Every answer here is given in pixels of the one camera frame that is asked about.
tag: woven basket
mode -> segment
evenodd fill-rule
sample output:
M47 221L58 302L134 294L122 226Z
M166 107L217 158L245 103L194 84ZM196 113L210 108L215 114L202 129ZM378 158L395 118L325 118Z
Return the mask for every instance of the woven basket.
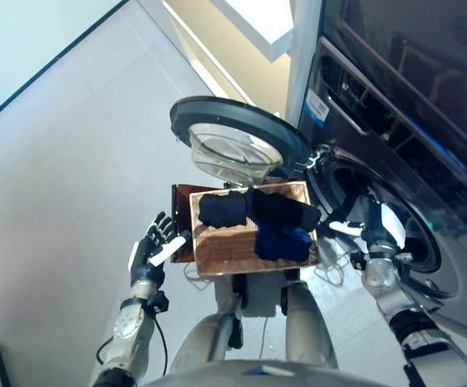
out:
M257 186L267 194L282 194L288 198L310 204L305 181ZM269 272L288 268L301 268L319 263L319 249L315 231L310 233L312 246L308 260L302 263L292 260L262 260L254 252L256 224L247 218L245 226L207 227L199 220L199 201L205 194L227 195L230 191L246 192L242 189L222 189L190 195L192 238L195 263L199 275L217 276L223 274Z

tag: washing machine drum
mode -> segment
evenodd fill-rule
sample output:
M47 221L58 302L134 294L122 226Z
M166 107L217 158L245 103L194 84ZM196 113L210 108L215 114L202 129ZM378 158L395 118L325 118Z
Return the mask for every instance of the washing machine drum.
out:
M371 194L379 202L385 202L405 226L406 240L402 252L410 253L407 269L419 273L433 273L439 269L440 252L429 226L393 187L375 173L353 160L332 153L307 172L307 180L327 214L324 223L363 223L368 218L365 198Z

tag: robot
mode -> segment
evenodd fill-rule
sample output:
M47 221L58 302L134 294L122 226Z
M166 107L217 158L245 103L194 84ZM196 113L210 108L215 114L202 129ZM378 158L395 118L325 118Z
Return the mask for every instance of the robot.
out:
M401 345L410 386L467 386L467 356L400 282L402 262L410 258L400 252L405 243L403 224L386 203L371 194L365 199L366 223L336 221L326 227L360 236L366 243L367 253L353 253L350 260L363 271L364 287ZM120 306L113 338L103 344L109 348L94 387L136 387L147 370L156 315L169 306L160 290L165 279L163 263L191 237L188 231L175 235L172 229L172 220L160 213L133 246L131 295ZM287 271L286 281L281 291L281 309L287 318L286 362L224 359L229 347L242 345L238 316L246 300L242 283L233 281L236 297L229 311L209 315L194 327L169 374L148 386L379 386L338 370L330 335L306 282L300 281L298 271Z

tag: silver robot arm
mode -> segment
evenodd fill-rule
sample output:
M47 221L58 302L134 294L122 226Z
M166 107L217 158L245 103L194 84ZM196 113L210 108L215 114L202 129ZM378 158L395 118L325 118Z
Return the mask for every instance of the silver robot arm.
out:
M361 238L369 253L352 254L352 265L364 271L362 283L400 343L411 386L467 386L467 356L400 282L396 264L407 259L406 253L400 253L405 229L397 215L373 197Z
M172 219L162 212L149 226L145 237L133 245L128 265L131 295L120 305L103 371L94 387L135 387L144 376L148 346L157 324L156 314L169 308L169 300L159 290L165 280L163 263L188 239L188 231L175 236Z

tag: washing machine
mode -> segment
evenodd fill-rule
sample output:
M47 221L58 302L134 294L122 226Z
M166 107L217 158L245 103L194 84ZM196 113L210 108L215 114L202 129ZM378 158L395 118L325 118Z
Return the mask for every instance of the washing machine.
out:
M205 172L241 185L307 181L320 235L385 201L406 228L401 278L467 337L467 2L323 1L298 127L224 98L170 111Z

